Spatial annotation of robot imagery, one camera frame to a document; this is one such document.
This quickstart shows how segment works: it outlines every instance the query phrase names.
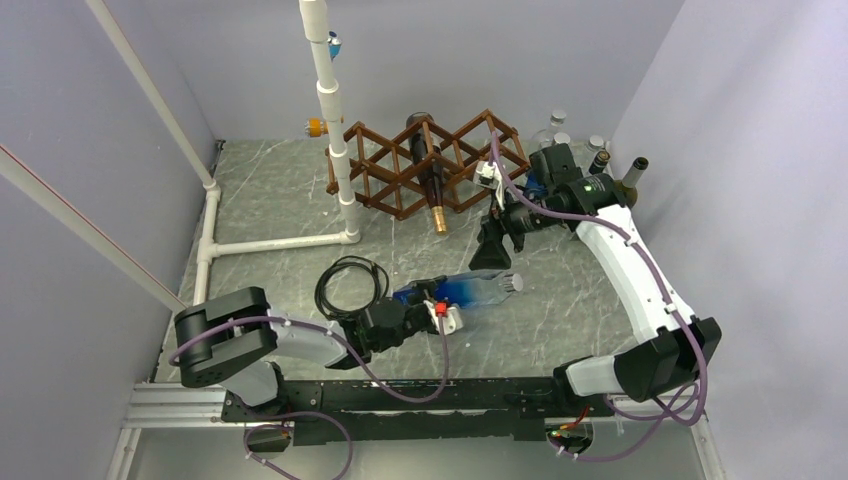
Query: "plastic water bottle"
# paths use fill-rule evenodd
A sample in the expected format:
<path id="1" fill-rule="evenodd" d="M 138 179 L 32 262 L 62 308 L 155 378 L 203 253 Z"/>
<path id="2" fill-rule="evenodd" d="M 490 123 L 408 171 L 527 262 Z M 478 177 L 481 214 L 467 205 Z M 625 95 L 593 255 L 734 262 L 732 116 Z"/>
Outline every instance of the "plastic water bottle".
<path id="1" fill-rule="evenodd" d="M 551 112 L 551 121 L 548 128 L 539 130 L 530 138 L 530 144 L 527 151 L 530 153 L 537 152 L 545 147 L 550 147 L 554 143 L 554 135 L 562 132 L 562 124 L 565 123 L 565 111 L 554 110 Z"/>
<path id="2" fill-rule="evenodd" d="M 451 275 L 435 291 L 435 298 L 448 299 L 459 308 L 497 305 L 524 288 L 517 273 L 504 270 L 475 270 Z"/>

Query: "wooden wine rack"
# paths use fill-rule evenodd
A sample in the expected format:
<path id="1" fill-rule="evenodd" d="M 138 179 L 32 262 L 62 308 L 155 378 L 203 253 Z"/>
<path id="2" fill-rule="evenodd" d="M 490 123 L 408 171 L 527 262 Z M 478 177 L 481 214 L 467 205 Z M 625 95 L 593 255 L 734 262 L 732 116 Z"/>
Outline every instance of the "wooden wine rack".
<path id="1" fill-rule="evenodd" d="M 362 192 L 354 192 L 356 200 L 366 207 L 376 208 L 390 215 L 394 215 L 398 220 L 404 220 L 415 213 L 419 208 L 427 205 L 427 198 L 424 195 L 424 189 L 418 184 L 416 176 L 423 170 L 431 168 L 433 162 L 438 162 L 442 165 L 445 185 L 444 185 L 444 205 L 446 208 L 452 209 L 456 213 L 463 212 L 475 203 L 489 196 L 489 190 L 476 192 L 470 197 L 461 200 L 457 193 L 457 185 L 463 181 L 473 181 L 474 169 L 477 166 L 478 160 L 487 160 L 490 155 L 489 145 L 482 148 L 474 148 L 463 140 L 463 137 L 468 135 L 472 130 L 482 124 L 486 124 L 489 132 L 499 131 L 500 154 L 502 159 L 511 162 L 515 168 L 509 172 L 512 179 L 517 178 L 530 167 L 524 157 L 524 150 L 521 148 L 521 143 L 518 140 L 518 131 L 504 123 L 489 110 L 484 110 L 479 115 L 471 119 L 462 128 L 456 132 L 450 133 L 444 128 L 438 126 L 432 120 L 422 116 L 416 122 L 410 124 L 406 129 L 400 132 L 395 138 L 389 140 L 380 134 L 368 129 L 362 122 L 356 122 L 344 134 L 345 142 L 349 142 L 354 137 L 356 138 L 356 158 L 350 158 L 350 179 L 353 181 L 360 175 L 363 180 Z M 427 143 L 427 156 L 417 165 L 408 165 L 401 170 L 399 156 L 405 157 L 412 161 L 412 154 L 403 146 L 409 137 L 418 130 L 422 131 L 424 139 Z M 365 154 L 365 140 L 371 140 L 381 148 L 368 156 Z M 512 140 L 515 146 L 515 151 L 505 145 L 504 142 Z M 437 152 L 434 146 L 444 152 L 447 148 L 453 148 L 456 160 L 447 159 L 444 155 Z M 330 161 L 329 149 L 325 150 L 327 155 L 327 166 L 329 168 L 329 183 L 327 184 L 327 193 L 336 194 L 339 191 L 339 185 L 336 181 L 335 173 L 333 172 L 333 164 Z M 391 158 L 390 168 L 380 165 L 384 159 Z M 384 183 L 385 186 L 376 192 L 372 192 L 369 180 L 377 179 Z M 409 189 L 421 196 L 418 200 L 412 202 L 408 206 L 404 206 L 401 200 L 401 188 Z M 394 196 L 394 204 L 384 201 L 390 195 Z"/>

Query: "vertical white pipe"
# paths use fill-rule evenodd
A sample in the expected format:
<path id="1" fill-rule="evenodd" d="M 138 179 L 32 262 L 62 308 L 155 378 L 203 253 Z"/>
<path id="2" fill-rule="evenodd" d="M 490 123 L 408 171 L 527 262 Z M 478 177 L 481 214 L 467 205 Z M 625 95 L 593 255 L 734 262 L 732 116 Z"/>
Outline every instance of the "vertical white pipe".
<path id="1" fill-rule="evenodd" d="M 174 114 L 171 112 L 171 109 L 168 108 L 168 105 L 165 103 L 165 99 L 162 98 L 162 94 L 159 93 L 159 89 L 157 89 L 156 85 L 153 83 L 153 79 L 150 78 L 150 75 L 147 73 L 147 70 L 145 70 L 141 60 L 139 60 L 138 55 L 135 54 L 135 51 L 130 45 L 130 42 L 127 40 L 127 37 L 124 36 L 124 32 L 121 31 L 121 27 L 118 25 L 118 22 L 115 21 L 115 17 L 113 17 L 112 13 L 109 11 L 109 7 L 103 3 L 103 0 L 85 0 L 85 3 L 88 5 L 88 8 L 91 9 L 95 18 L 97 18 L 97 21 L 100 23 L 103 31 L 106 32 L 109 40 L 112 41 L 115 49 L 118 50 L 118 53 L 124 60 L 124 63 L 130 69 L 133 77 L 135 77 L 136 82 L 138 82 L 138 85 L 144 91 L 144 94 L 147 95 L 147 99 L 151 104 L 153 104 L 153 108 L 156 109 L 156 113 L 159 114 L 159 118 L 161 118 L 165 123 L 165 127 L 171 133 L 171 136 L 174 137 L 174 140 L 177 142 L 180 150 L 182 150 L 183 155 L 185 155 L 186 159 L 188 159 L 188 163 L 191 164 L 191 167 L 194 169 L 195 173 L 197 173 L 197 176 L 200 177 L 200 180 L 203 182 L 203 186 L 207 189 L 213 187 L 215 185 L 215 180 L 206 170 L 206 166 L 203 165 L 203 162 L 200 160 L 197 152 L 194 151 L 194 148 L 191 146 L 191 142 L 188 141 L 185 132 L 183 132 L 183 129 L 180 128 L 179 123 L 177 123 L 177 119 L 174 118 Z"/>
<path id="2" fill-rule="evenodd" d="M 345 233 L 359 239 L 359 220 L 353 190 L 350 186 L 350 163 L 344 141 L 339 84 L 333 73 L 333 62 L 327 46 L 330 27 L 327 22 L 327 3 L 324 0 L 300 0 L 300 15 L 306 39 L 312 44 L 312 59 L 318 75 L 318 100 L 321 114 L 327 122 L 330 137 L 330 161 L 339 184 L 339 206 L 345 220 Z"/>
<path id="3" fill-rule="evenodd" d="M 174 312 L 185 305 L 53 187 L 0 145 L 0 174 Z"/>
<path id="4" fill-rule="evenodd" d="M 203 227 L 200 240 L 197 242 L 197 275 L 194 278 L 193 305 L 206 301 L 209 288 L 209 268 L 215 254 L 215 221 L 218 214 L 218 201 L 221 200 L 221 189 L 214 187 L 206 191 L 206 208 L 203 212 Z"/>

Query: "gold foil bottle top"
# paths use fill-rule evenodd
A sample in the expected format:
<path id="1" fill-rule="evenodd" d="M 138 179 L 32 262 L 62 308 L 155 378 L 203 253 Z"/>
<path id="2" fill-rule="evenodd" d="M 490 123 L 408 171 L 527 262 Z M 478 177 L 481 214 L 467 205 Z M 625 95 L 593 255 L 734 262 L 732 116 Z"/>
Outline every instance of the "gold foil bottle top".
<path id="1" fill-rule="evenodd" d="M 448 222 L 445 220 L 444 207 L 433 207 L 430 209 L 433 212 L 433 226 L 436 229 L 437 235 L 447 235 Z"/>

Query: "gray wall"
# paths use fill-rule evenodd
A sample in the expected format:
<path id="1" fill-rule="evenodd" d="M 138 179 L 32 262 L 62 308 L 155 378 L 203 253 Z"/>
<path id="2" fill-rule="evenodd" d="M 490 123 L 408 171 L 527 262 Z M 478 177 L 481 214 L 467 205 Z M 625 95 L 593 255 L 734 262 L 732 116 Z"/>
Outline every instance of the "gray wall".
<path id="1" fill-rule="evenodd" d="M 613 137 L 635 215 L 724 339 L 708 410 L 731 478 L 848 477 L 848 8 L 688 0 Z"/>
<path id="2" fill-rule="evenodd" d="M 145 0 L 218 138 L 297 138 L 320 116 L 295 0 Z M 386 136 L 415 111 L 491 108 L 523 135 L 551 109 L 612 134 L 683 0 L 329 0 L 345 118 Z"/>
<path id="3" fill-rule="evenodd" d="M 202 158 L 213 137 L 160 36 L 110 2 Z M 203 199 L 82 1 L 0 3 L 0 142 L 168 286 Z M 0 177 L 0 477 L 106 473 L 168 311 Z"/>

